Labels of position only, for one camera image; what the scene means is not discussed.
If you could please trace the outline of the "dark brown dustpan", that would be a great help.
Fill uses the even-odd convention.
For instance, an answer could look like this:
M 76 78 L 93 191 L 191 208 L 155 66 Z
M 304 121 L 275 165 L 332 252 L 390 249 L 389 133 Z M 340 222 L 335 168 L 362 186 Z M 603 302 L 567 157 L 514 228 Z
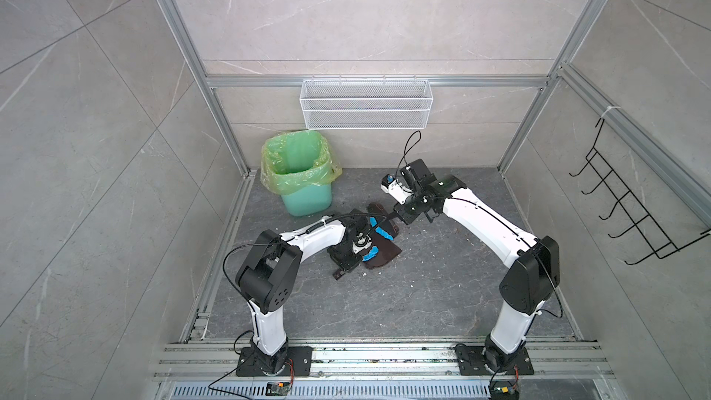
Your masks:
M 363 261 L 363 265 L 369 270 L 386 266 L 396 257 L 398 257 L 402 252 L 402 249 L 397 244 L 395 244 L 394 241 L 389 241 L 383 238 L 381 235 L 378 235 L 377 233 L 373 234 L 370 238 L 371 247 L 378 246 L 380 251 L 379 254 L 374 257 L 374 259 L 367 262 Z

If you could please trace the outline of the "dark brown hand brush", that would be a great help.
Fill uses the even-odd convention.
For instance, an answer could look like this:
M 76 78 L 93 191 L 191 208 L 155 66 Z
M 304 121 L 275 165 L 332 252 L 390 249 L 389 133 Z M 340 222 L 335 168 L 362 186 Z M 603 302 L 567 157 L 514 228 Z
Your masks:
M 368 213 L 370 213 L 370 216 L 368 217 L 369 224 L 370 218 L 374 218 L 378 222 L 379 226 L 388 231 L 394 237 L 394 239 L 398 237 L 400 230 L 395 223 L 395 215 L 393 213 L 389 213 L 381 203 L 377 202 L 369 203 L 367 209 Z M 368 235 L 371 234 L 375 234 L 375 231 L 372 230 L 370 224 Z

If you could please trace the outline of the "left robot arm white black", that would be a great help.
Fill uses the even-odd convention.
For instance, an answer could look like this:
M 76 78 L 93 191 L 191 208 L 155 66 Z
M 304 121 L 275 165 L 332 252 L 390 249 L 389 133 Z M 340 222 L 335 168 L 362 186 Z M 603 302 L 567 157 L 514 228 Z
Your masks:
M 252 244 L 231 251 L 249 250 L 239 270 L 227 281 L 242 296 L 251 314 L 251 357 L 267 375 L 278 375 L 292 366 L 289 339 L 284 329 L 284 306 L 294 292 L 301 264 L 326 251 L 338 266 L 335 279 L 360 264 L 386 257 L 384 242 L 392 242 L 398 229 L 394 213 L 357 209 L 342 215 L 326 215 L 295 231 L 263 231 Z

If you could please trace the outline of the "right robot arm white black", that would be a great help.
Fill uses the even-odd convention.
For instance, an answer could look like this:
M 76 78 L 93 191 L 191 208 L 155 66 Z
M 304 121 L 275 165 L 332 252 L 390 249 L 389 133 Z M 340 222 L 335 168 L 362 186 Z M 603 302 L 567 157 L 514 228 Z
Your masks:
M 410 225 L 420 216 L 433 222 L 444 215 L 486 244 L 507 268 L 499 285 L 503 305 L 483 346 L 486 370 L 503 374 L 523 354 L 527 334 L 534 319 L 546 312 L 546 302 L 560 298 L 559 246 L 553 238 L 539 238 L 507 220 L 461 179 L 439 179 L 423 160 L 408 161 L 413 147 L 405 142 L 396 170 L 381 180 L 381 190 L 395 200 L 394 218 Z

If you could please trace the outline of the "blue paper scrap back right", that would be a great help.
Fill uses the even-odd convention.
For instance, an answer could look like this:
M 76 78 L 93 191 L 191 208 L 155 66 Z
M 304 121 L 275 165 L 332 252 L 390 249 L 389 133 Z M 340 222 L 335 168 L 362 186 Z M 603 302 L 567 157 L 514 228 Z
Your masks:
M 367 262 L 367 261 L 374 259 L 374 257 L 376 257 L 379 254 L 379 251 L 380 250 L 379 250 L 378 246 L 372 246 L 370 251 L 368 251 L 368 253 L 366 253 L 366 255 L 364 255 L 363 261 Z

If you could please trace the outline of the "blue paper scrap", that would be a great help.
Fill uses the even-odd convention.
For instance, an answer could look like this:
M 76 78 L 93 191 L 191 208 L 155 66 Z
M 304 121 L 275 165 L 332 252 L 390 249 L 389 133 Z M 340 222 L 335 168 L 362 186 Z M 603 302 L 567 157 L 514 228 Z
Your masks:
M 393 241 L 394 237 L 385 229 L 383 229 L 381 226 L 379 226 L 378 222 L 374 218 L 370 218 L 370 224 L 372 227 L 372 230 L 375 231 L 378 235 L 381 235 L 383 238 Z
M 380 250 L 379 250 L 378 246 L 372 246 L 370 251 L 368 251 L 368 253 L 366 253 L 366 255 L 364 255 L 363 261 L 367 262 L 367 261 L 374 259 L 374 257 L 376 257 L 379 254 L 379 251 Z

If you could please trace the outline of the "blue paper scrap back left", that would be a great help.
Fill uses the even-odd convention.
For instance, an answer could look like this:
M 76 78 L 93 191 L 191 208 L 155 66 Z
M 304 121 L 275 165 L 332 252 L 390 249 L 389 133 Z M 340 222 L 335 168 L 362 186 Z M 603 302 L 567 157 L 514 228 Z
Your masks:
M 394 237 L 385 229 L 383 229 L 381 226 L 379 226 L 378 222 L 374 218 L 370 218 L 370 224 L 372 227 L 372 230 L 375 231 L 378 235 L 381 235 L 383 238 L 393 241 Z

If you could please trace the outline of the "green trash bin with liner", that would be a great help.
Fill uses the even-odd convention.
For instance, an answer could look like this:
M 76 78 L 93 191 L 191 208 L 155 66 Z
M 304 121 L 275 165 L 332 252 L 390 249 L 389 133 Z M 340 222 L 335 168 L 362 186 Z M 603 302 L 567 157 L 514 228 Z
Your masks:
M 261 183 L 283 200 L 294 217 L 330 207 L 331 185 L 342 173 L 330 143 L 318 131 L 278 134 L 261 149 Z

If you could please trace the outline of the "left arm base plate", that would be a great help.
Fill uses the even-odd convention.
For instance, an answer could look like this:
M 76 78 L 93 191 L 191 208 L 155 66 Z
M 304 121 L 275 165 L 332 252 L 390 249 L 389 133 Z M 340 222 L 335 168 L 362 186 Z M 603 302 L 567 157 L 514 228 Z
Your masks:
M 268 356 L 255 347 L 243 347 L 235 375 L 257 376 L 309 376 L 313 348 L 309 346 L 285 346 L 274 356 Z

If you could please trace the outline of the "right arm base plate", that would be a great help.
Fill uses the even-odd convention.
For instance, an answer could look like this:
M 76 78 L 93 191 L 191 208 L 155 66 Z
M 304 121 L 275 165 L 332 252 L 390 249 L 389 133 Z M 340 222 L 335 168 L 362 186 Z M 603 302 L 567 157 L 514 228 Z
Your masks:
M 525 346 L 513 354 L 501 354 L 496 346 L 456 344 L 455 357 L 463 376 L 533 375 L 533 363 Z

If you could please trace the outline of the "aluminium mounting rail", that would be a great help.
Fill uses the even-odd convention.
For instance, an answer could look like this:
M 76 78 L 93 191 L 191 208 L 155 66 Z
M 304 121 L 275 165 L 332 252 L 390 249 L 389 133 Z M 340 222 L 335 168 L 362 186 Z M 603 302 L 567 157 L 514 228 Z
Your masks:
M 623 399 L 596 342 L 533 338 L 508 370 L 462 337 L 297 339 L 277 374 L 246 341 L 167 344 L 149 370 L 159 399 Z

